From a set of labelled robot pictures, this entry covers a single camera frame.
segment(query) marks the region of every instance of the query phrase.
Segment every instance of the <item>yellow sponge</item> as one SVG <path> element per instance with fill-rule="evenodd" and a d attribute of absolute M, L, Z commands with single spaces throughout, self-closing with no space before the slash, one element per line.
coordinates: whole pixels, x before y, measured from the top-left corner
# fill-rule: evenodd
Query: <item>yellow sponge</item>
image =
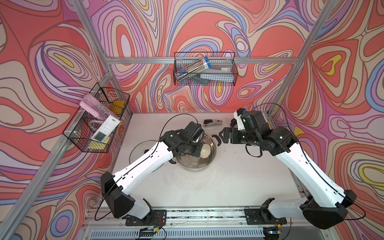
<path fill-rule="evenodd" d="M 116 105 L 116 106 L 118 106 L 119 108 L 114 108 L 114 107 L 112 106 L 111 111 L 112 111 L 114 114 L 120 116 L 120 115 L 121 115 L 121 111 L 122 111 L 123 108 L 125 107 L 126 102 L 124 102 L 124 101 L 114 101 L 113 104 Z"/>
<path fill-rule="evenodd" d="M 96 142 L 96 141 L 91 141 L 89 143 L 89 146 L 88 148 L 90 149 L 100 149 L 100 150 L 103 150 L 107 147 L 107 143 L 109 141 L 109 136 L 101 143 L 101 142 Z"/>

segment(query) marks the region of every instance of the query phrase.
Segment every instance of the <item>black cable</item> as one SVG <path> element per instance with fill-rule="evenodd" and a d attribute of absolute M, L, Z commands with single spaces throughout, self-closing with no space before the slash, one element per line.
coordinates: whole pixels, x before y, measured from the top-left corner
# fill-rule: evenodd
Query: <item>black cable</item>
<path fill-rule="evenodd" d="M 262 157 L 262 156 L 263 156 L 263 150 L 262 150 L 262 148 L 260 148 L 260 155 L 259 155 L 259 156 L 254 156 L 254 155 L 252 155 L 252 154 L 249 153 L 247 146 L 252 146 L 252 145 L 250 145 L 250 144 L 246 144 L 246 145 L 245 145 L 245 150 L 246 150 L 247 153 L 248 153 L 249 155 L 251 155 L 252 157 Z"/>
<path fill-rule="evenodd" d="M 147 160 L 151 155 L 153 155 L 153 154 L 156 152 L 157 146 L 159 145 L 160 137 L 161 137 L 161 135 L 163 134 L 163 130 L 164 130 L 164 128 L 166 127 L 167 123 L 168 123 L 170 120 L 172 120 L 173 118 L 175 118 L 175 117 L 177 117 L 177 116 L 180 116 L 180 115 L 189 115 L 189 116 L 192 116 L 192 117 L 194 117 L 194 119 L 196 120 L 196 123 L 199 124 L 197 118 L 195 118 L 195 116 L 193 116 L 193 115 L 191 115 L 191 114 L 189 114 L 189 113 L 180 113 L 180 114 L 178 114 L 178 115 L 175 115 L 175 116 L 171 117 L 171 118 L 164 124 L 163 129 L 161 129 L 160 136 L 159 136 L 159 140 L 157 141 L 156 147 L 155 147 L 155 149 L 153 150 L 153 152 L 152 152 L 148 157 L 146 157 L 144 160 L 142 160 L 141 162 L 139 162 L 138 164 L 136 164 L 135 166 L 133 166 L 133 168 L 131 168 L 131 169 L 130 169 L 128 172 L 126 172 L 123 176 L 127 175 L 127 174 L 128 174 L 130 171 L 132 171 L 135 167 L 137 167 L 138 165 L 140 165 L 142 162 L 144 162 L 145 160 Z"/>
<path fill-rule="evenodd" d="M 107 194 L 105 195 L 105 196 L 107 196 L 108 194 L 109 194 L 109 192 L 111 191 L 111 189 L 112 189 L 112 187 L 121 179 L 122 177 L 120 177 L 112 186 L 111 186 L 111 188 L 108 190 L 108 192 L 107 192 Z M 95 217 L 94 217 L 94 219 L 95 219 L 95 221 L 99 221 L 99 220 L 101 220 L 101 219 L 103 219 L 103 218 L 105 218 L 108 214 L 110 214 L 112 211 L 110 211 L 109 213 L 107 213 L 106 215 L 104 215 L 104 216 L 102 216 L 101 218 L 99 218 L 99 219 L 96 219 L 96 215 L 97 215 L 97 213 L 99 212 L 99 209 L 100 209 L 100 207 L 101 207 L 101 204 L 103 203 L 103 201 L 104 201 L 104 197 L 101 199 L 101 202 L 100 202 L 100 205 L 97 207 L 97 210 L 96 210 L 96 213 L 95 213 Z"/>
<path fill-rule="evenodd" d="M 355 220 L 360 220 L 360 219 L 363 219 L 365 218 L 365 216 L 367 215 L 367 213 L 365 212 L 365 210 L 360 207 L 359 205 L 357 205 L 356 203 L 352 202 L 351 200 L 347 199 L 346 197 L 344 198 L 346 199 L 347 201 L 349 201 L 350 203 L 356 205 L 358 208 L 360 208 L 363 212 L 364 212 L 364 215 L 362 217 L 358 217 L 358 218 L 350 218 L 350 219 L 344 219 L 344 220 L 347 220 L 347 221 L 355 221 Z"/>
<path fill-rule="evenodd" d="M 150 220 L 149 220 L 149 223 L 148 224 L 144 224 L 144 222 L 142 221 L 142 220 L 140 220 L 140 219 L 137 219 L 137 220 L 139 220 L 139 222 L 141 222 L 141 224 L 142 225 L 151 225 L 151 224 L 155 224 L 156 226 L 158 226 L 159 227 L 159 229 L 162 229 L 162 230 L 164 230 L 164 232 L 165 232 L 165 234 L 166 234 L 166 236 L 163 238 L 163 240 L 165 240 L 166 238 L 167 238 L 167 231 L 163 228 L 163 226 L 160 226 L 159 224 L 157 224 L 157 223 L 154 223 L 154 222 L 151 222 L 152 221 L 152 219 L 154 218 L 154 217 L 156 217 L 156 216 L 153 216 Z"/>
<path fill-rule="evenodd" d="M 133 151 L 134 151 L 140 144 L 145 143 L 145 142 L 149 142 L 149 141 L 157 142 L 157 140 L 145 140 L 145 141 L 139 143 L 138 145 L 136 145 L 136 146 L 132 149 L 131 153 L 129 154 L 129 158 L 128 158 L 129 164 L 131 164 L 131 155 L 132 155 Z"/>
<path fill-rule="evenodd" d="M 291 127 L 289 126 L 289 123 L 288 123 L 288 117 L 287 117 L 287 114 L 286 114 L 284 108 L 283 108 L 282 106 L 280 106 L 279 104 L 277 104 L 277 103 L 262 103 L 262 104 L 260 104 L 260 105 L 257 105 L 256 107 L 259 107 L 259 106 L 264 105 L 264 104 L 274 104 L 274 105 L 277 105 L 278 107 L 281 108 L 281 110 L 282 110 L 283 113 L 284 113 L 285 121 L 286 121 L 286 123 L 287 123 L 287 127 L 288 127 L 289 131 L 291 131 L 291 133 L 296 137 L 296 135 L 293 133 Z M 337 192 L 340 196 L 342 196 L 344 199 L 346 199 L 346 200 L 349 201 L 350 203 L 356 205 L 358 208 L 360 208 L 360 209 L 364 212 L 364 215 L 361 216 L 361 217 L 359 217 L 359 218 L 345 219 L 345 220 L 352 221 L 352 220 L 359 220 L 359 219 L 363 219 L 363 218 L 365 218 L 366 215 L 367 215 L 366 211 L 365 211 L 362 207 L 360 207 L 359 205 L 357 205 L 356 203 L 352 202 L 351 200 L 349 200 L 349 199 L 346 198 L 345 196 L 341 195 L 341 194 L 340 194 L 340 193 L 339 193 L 333 186 L 331 186 L 327 181 L 325 181 L 325 179 L 320 175 L 320 173 L 316 170 L 316 168 L 312 165 L 312 163 L 311 163 L 311 162 L 309 161 L 309 159 L 307 158 L 307 155 L 306 155 L 306 153 L 305 153 L 305 151 L 304 151 L 304 149 L 303 149 L 303 146 L 301 145 L 301 142 L 300 142 L 299 140 L 298 140 L 298 143 L 299 143 L 299 145 L 300 145 L 301 151 L 302 151 L 303 154 L 304 154 L 305 159 L 307 160 L 307 162 L 309 163 L 309 165 L 313 168 L 313 170 L 318 174 L 318 176 L 319 176 L 319 177 L 320 177 L 320 178 L 321 178 L 321 179 L 322 179 L 328 186 L 330 186 L 330 188 L 332 188 L 335 192 Z"/>
<path fill-rule="evenodd" d="M 162 230 L 164 230 L 164 232 L 166 233 L 166 236 L 163 238 L 163 240 L 166 239 L 167 238 L 167 231 L 163 228 L 163 226 L 160 226 L 160 225 L 158 225 L 157 223 L 154 223 L 154 222 L 152 222 L 152 223 L 155 224 L 156 226 L 158 226 L 159 228 L 161 228 Z"/>
<path fill-rule="evenodd" d="M 288 230 L 288 233 L 287 233 L 287 235 L 285 235 L 285 237 L 282 239 L 282 240 L 284 240 L 284 239 L 286 239 L 287 237 L 288 237 L 288 235 L 289 235 L 289 233 L 291 232 L 291 228 L 292 228 L 292 218 L 289 218 L 290 219 L 290 225 L 289 225 L 289 230 Z"/>
<path fill-rule="evenodd" d="M 245 208 L 244 208 L 244 214 L 245 214 L 245 209 L 246 209 L 246 208 L 248 208 L 249 210 L 251 210 L 250 207 L 245 207 Z M 256 215 L 255 215 L 252 211 L 250 211 L 249 213 L 252 215 L 253 218 L 257 218 Z"/>
<path fill-rule="evenodd" d="M 164 130 L 164 128 L 166 127 L 167 123 L 168 123 L 171 119 L 173 119 L 173 118 L 175 118 L 175 117 L 177 117 L 177 116 L 179 116 L 179 115 L 190 115 L 190 116 L 194 117 L 194 119 L 196 120 L 196 123 L 199 124 L 199 122 L 198 122 L 198 120 L 197 120 L 197 118 L 196 118 L 195 116 L 193 116 L 193 115 L 191 115 L 191 114 L 189 114 L 189 113 L 180 113 L 180 114 L 178 114 L 178 115 L 175 115 L 175 116 L 171 117 L 171 118 L 164 124 L 163 129 L 161 129 L 161 132 L 160 132 L 159 140 L 160 140 L 160 137 L 161 137 L 161 135 L 162 135 L 162 133 L 163 133 L 163 130 Z M 155 150 L 153 150 L 153 152 L 152 152 L 150 155 L 152 155 L 152 154 L 156 151 L 158 145 L 159 145 L 159 141 L 157 141 Z M 140 165 L 142 162 L 144 162 L 145 160 L 147 160 L 147 159 L 150 157 L 150 155 L 149 155 L 148 157 L 146 157 L 144 160 L 142 160 L 141 162 L 139 162 L 138 164 L 136 164 L 135 166 L 133 166 L 133 168 L 131 168 L 130 170 L 128 170 L 128 172 L 126 172 L 123 176 L 127 175 L 127 174 L 128 174 L 130 171 L 132 171 L 135 167 L 137 167 L 137 166 Z M 122 177 L 120 177 L 120 178 L 114 183 L 114 185 L 117 184 L 117 182 L 118 182 L 120 179 L 122 179 Z M 107 195 L 109 194 L 109 192 L 111 191 L 111 189 L 112 189 L 112 187 L 113 187 L 114 185 L 111 186 L 111 188 L 108 190 L 108 192 L 107 192 L 107 194 L 106 194 L 105 196 L 107 196 Z M 103 217 L 101 217 L 101 218 L 99 218 L 99 219 L 96 219 L 96 214 L 99 212 L 99 209 L 100 209 L 101 204 L 103 203 L 103 201 L 104 201 L 104 198 L 101 200 L 101 203 L 100 203 L 99 207 L 98 207 L 97 210 L 96 210 L 95 217 L 94 217 L 95 221 L 99 221 L 99 220 L 103 219 L 104 217 L 106 217 L 106 215 L 108 215 L 108 214 L 111 213 L 111 212 L 109 212 L 109 213 L 107 213 L 106 215 L 104 215 Z"/>
<path fill-rule="evenodd" d="M 191 114 L 189 114 L 189 113 L 180 113 L 180 114 L 178 114 L 178 115 L 175 115 L 175 116 L 171 117 L 171 118 L 164 124 L 164 127 L 163 127 L 163 129 L 161 129 L 161 132 L 160 132 L 159 140 L 160 140 L 160 138 L 161 138 L 161 135 L 163 134 L 163 130 L 164 130 L 164 128 L 166 127 L 167 123 L 168 123 L 172 118 L 175 118 L 175 117 L 177 117 L 177 116 L 179 116 L 179 115 L 189 115 L 189 116 L 192 116 L 192 117 L 196 120 L 196 123 L 199 124 L 199 121 L 197 120 L 197 118 L 195 118 L 195 116 L 193 116 L 193 115 L 191 115 Z M 159 145 L 159 141 L 157 141 L 155 150 L 153 150 L 153 152 L 151 153 L 151 155 L 156 151 L 158 145 Z"/>

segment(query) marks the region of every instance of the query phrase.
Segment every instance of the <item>pink case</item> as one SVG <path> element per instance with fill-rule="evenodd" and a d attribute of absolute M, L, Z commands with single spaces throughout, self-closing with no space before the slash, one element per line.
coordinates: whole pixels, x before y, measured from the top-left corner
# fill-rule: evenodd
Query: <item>pink case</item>
<path fill-rule="evenodd" d="M 95 118 L 98 118 L 102 121 L 105 121 L 109 115 L 119 119 L 116 114 L 101 104 L 94 96 L 90 95 L 89 93 L 83 97 L 80 102 L 80 106 L 92 114 Z"/>

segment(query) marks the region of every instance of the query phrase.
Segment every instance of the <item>aluminum frame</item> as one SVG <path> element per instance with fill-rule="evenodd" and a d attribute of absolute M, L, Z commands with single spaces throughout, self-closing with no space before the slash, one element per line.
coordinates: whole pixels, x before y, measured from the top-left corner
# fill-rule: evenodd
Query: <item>aluminum frame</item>
<path fill-rule="evenodd" d="M 87 9 L 84 6 L 82 0 L 72 0 L 73 6 L 80 18 L 82 25 L 84 26 L 85 32 L 88 35 L 89 41 L 91 42 L 91 46 L 95 49 L 97 56 L 99 57 L 100 63 L 103 66 L 106 74 L 111 73 L 113 78 L 111 79 L 111 84 L 114 88 L 121 90 L 121 86 L 116 79 L 116 76 L 113 74 L 111 66 L 108 64 L 106 60 L 106 55 L 103 47 L 101 46 L 101 42 L 97 37 L 96 31 L 93 27 L 91 18 L 88 15 Z"/>
<path fill-rule="evenodd" d="M 106 86 L 111 78 L 111 73 L 106 73 L 102 79 L 99 81 L 100 86 Z M 99 85 L 96 85 L 94 91 L 91 92 L 92 95 L 95 95 L 99 89 Z M 72 129 L 83 116 L 84 112 L 77 114 L 72 120 L 71 124 L 67 127 L 67 129 Z M 128 121 L 127 127 L 131 121 L 131 112 L 128 111 Z M 40 194 L 44 185 L 48 181 L 49 177 L 52 175 L 55 167 L 62 159 L 64 153 L 66 152 L 68 146 L 71 144 L 71 141 L 64 135 L 62 135 L 59 141 L 55 144 L 52 151 L 48 155 L 48 157 L 44 160 L 43 164 L 39 167 L 37 173 L 34 175 L 32 180 L 28 183 L 27 187 L 17 199 L 16 203 L 9 210 L 8 214 L 5 216 L 2 224 L 0 225 L 0 240 L 8 240 L 12 239 L 15 234 L 18 226 L 23 221 L 24 217 L 28 213 L 29 209 L 32 207 L 36 198 Z"/>
<path fill-rule="evenodd" d="M 193 57 L 186 57 L 182 59 L 198 59 Z M 248 57 L 235 57 L 236 64 L 295 64 L 298 58 L 283 58 L 283 57 L 266 57 L 266 58 L 248 58 Z M 148 58 L 139 58 L 139 57 L 107 57 L 107 62 L 109 64 L 174 64 L 175 58 L 166 57 L 148 57 Z"/>
<path fill-rule="evenodd" d="M 325 24 L 326 20 L 328 19 L 331 11 L 334 9 L 336 4 L 339 2 L 339 0 L 327 0 L 324 4 L 323 9 L 321 10 L 319 16 L 317 17 L 312 29 L 310 30 L 307 38 L 304 41 L 304 44 L 302 48 L 299 51 L 299 54 L 296 58 L 235 58 L 236 63 L 240 64 L 246 64 L 246 63 L 266 63 L 266 64 L 273 64 L 273 63 L 280 63 L 280 64 L 293 64 L 291 66 L 290 70 L 287 73 L 287 76 L 285 80 L 283 81 L 283 84 L 280 86 L 278 92 L 276 93 L 273 102 L 274 103 L 280 103 L 282 99 L 285 96 L 285 92 L 287 87 L 292 83 L 294 80 L 295 74 L 300 69 L 300 66 L 305 60 L 305 56 L 309 52 L 312 44 L 314 43 L 316 37 L 318 36 L 319 32 L 321 31 L 323 25 Z M 84 7 L 84 4 L 82 0 L 73 0 L 73 5 L 79 15 L 79 18 L 85 28 L 85 31 L 89 37 L 89 40 L 91 42 L 92 47 L 96 50 L 96 53 L 98 55 L 98 58 L 105 70 L 105 75 L 103 76 L 102 80 L 100 81 L 100 85 L 104 86 L 108 83 L 108 78 L 111 78 L 111 84 L 113 87 L 117 89 L 121 89 L 116 76 L 114 75 L 110 64 L 118 64 L 118 63 L 125 63 L 125 64 L 172 64 L 174 59 L 173 58 L 115 58 L 115 57 L 106 57 L 105 52 L 101 46 L 101 43 L 96 35 L 96 31 L 93 27 L 93 24 L 91 22 L 91 19 L 86 11 L 86 8 Z M 272 112 L 275 110 L 275 106 L 270 106 L 268 112 Z M 132 113 L 128 109 L 129 113 L 129 120 L 132 116 Z M 26 189 L 23 191 L 22 195 L 19 197 L 19 199 L 16 201 L 16 203 L 13 205 L 11 210 L 8 212 L 6 217 L 4 218 L 1 228 L 0 228 L 0 240 L 8 240 L 11 239 L 24 219 L 25 215 L 27 214 L 28 210 L 32 206 L 32 204 L 35 202 L 37 196 L 39 195 L 41 189 L 44 187 L 45 183 L 47 182 L 48 178 L 52 174 L 53 170 L 59 163 L 60 159 L 62 158 L 63 154 L 65 153 L 66 149 L 70 145 L 70 141 L 65 137 L 60 137 L 57 144 L 52 149 L 49 156 L 45 159 L 35 176 L 32 178 L 32 180 L 29 182 Z"/>
<path fill-rule="evenodd" d="M 298 71 L 300 70 L 300 67 L 304 62 L 306 55 L 309 53 L 313 43 L 315 42 L 325 22 L 328 20 L 329 15 L 331 14 L 332 10 L 335 8 L 338 2 L 339 0 L 327 0 L 325 2 L 310 32 L 308 33 L 307 38 L 301 46 L 296 64 L 291 66 L 291 68 L 289 69 L 285 79 L 283 80 L 283 83 L 277 90 L 277 93 L 275 94 L 275 97 L 272 100 L 273 103 L 280 104 L 284 99 L 285 93 L 289 85 L 294 80 L 296 73 L 298 73 Z M 268 112 L 274 113 L 277 107 L 278 106 L 271 104 L 268 108 Z"/>

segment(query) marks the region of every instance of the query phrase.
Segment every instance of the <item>blue cap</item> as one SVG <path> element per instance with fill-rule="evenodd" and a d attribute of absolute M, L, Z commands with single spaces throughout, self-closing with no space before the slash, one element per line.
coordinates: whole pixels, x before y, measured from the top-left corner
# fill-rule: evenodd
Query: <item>blue cap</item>
<path fill-rule="evenodd" d="M 211 68 L 211 64 L 209 63 L 209 59 L 208 59 L 208 57 L 205 56 L 204 58 L 205 58 L 205 61 L 207 62 L 208 67 Z"/>

